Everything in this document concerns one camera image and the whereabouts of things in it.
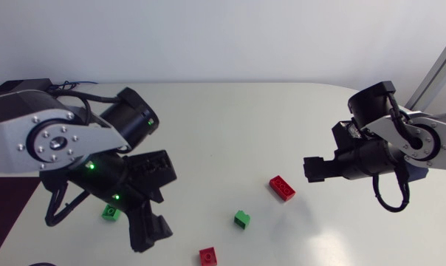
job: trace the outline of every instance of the black cable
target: black cable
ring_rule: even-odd
[[[47,226],[57,225],[64,218],[66,218],[67,215],[69,215],[75,207],[77,207],[81,202],[83,202],[84,199],[86,199],[90,195],[89,192],[83,191],[73,201],[71,201],[70,204],[66,203],[66,207],[64,207],[62,211],[60,211],[58,214],[55,214],[55,212],[61,206],[66,190],[67,184],[63,185],[59,190],[52,193],[51,201],[49,202],[49,207],[47,208],[45,218]]]
[[[94,81],[64,81],[62,84],[53,84],[51,86],[49,86],[48,90],[56,90],[56,89],[65,89],[65,90],[70,90],[70,89],[74,89],[76,86],[78,86],[81,83],[91,83],[91,84],[98,84],[97,82]]]
[[[403,112],[401,113],[399,105],[395,101],[394,96],[389,93],[387,94],[387,97],[389,101],[391,102],[392,108],[389,110],[389,113],[391,115],[392,123],[394,123],[395,129],[400,134],[401,137],[403,137],[408,144],[414,149],[420,149],[422,147],[422,141],[416,137],[414,137],[408,130],[405,124],[402,121],[402,118],[404,116],[408,115]]]
[[[85,106],[86,111],[85,121],[83,123],[85,124],[85,126],[88,126],[90,124],[90,120],[92,119],[92,108],[90,107],[90,103],[86,99],[80,98],[80,100]]]
[[[403,182],[399,181],[400,191],[402,192],[402,203],[400,204],[399,207],[390,206],[389,204],[385,203],[382,196],[380,196],[379,174],[375,174],[374,176],[372,176],[372,187],[374,188],[374,193],[376,195],[377,200],[379,201],[381,206],[384,207],[384,209],[386,209],[387,211],[391,211],[391,212],[395,213],[395,212],[403,211],[407,207],[408,201],[410,200],[410,188],[408,187],[407,182],[403,183]]]
[[[119,103],[121,99],[119,97],[114,98],[108,98],[108,97],[101,97],[97,95],[91,95],[84,92],[75,92],[75,91],[69,91],[69,90],[58,90],[49,92],[52,96],[58,97],[58,96],[72,96],[77,98],[83,98],[87,100],[92,100],[100,103]]]

